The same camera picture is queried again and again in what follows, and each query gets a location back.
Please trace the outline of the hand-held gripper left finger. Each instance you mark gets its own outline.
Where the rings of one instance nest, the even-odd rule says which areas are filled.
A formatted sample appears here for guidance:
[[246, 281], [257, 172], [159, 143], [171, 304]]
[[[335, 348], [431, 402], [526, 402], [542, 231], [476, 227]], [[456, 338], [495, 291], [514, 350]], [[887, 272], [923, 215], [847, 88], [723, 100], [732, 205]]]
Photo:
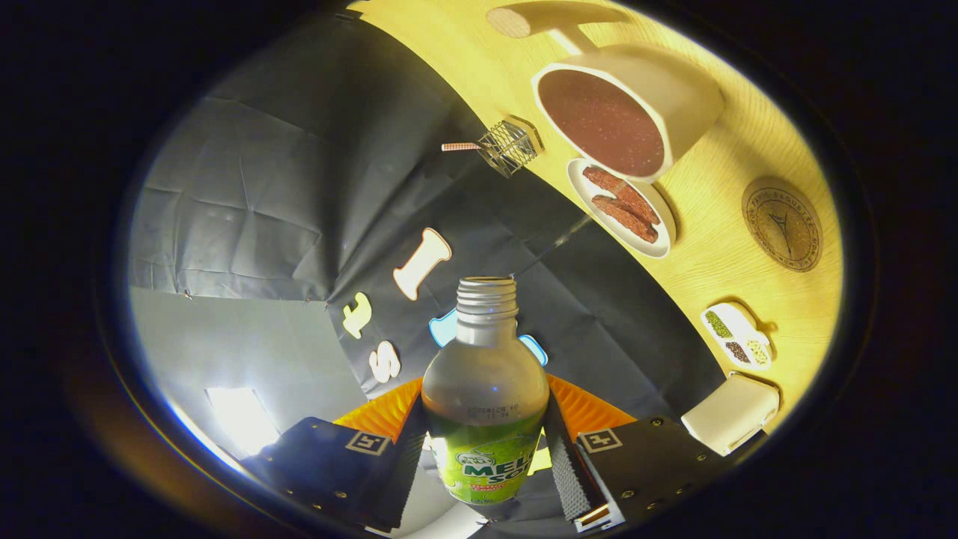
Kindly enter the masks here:
[[421, 390], [418, 378], [338, 420], [304, 418], [251, 457], [251, 474], [353, 528], [400, 528], [427, 436]]

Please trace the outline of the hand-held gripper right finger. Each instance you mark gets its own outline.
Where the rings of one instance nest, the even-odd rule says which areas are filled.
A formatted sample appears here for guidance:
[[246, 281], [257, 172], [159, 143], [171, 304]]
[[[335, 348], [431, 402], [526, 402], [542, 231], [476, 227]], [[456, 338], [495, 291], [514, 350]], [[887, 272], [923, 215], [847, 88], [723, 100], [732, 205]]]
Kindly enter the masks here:
[[564, 517], [580, 535], [639, 526], [735, 471], [763, 444], [733, 427], [725, 448], [684, 423], [635, 418], [553, 375], [544, 433]]

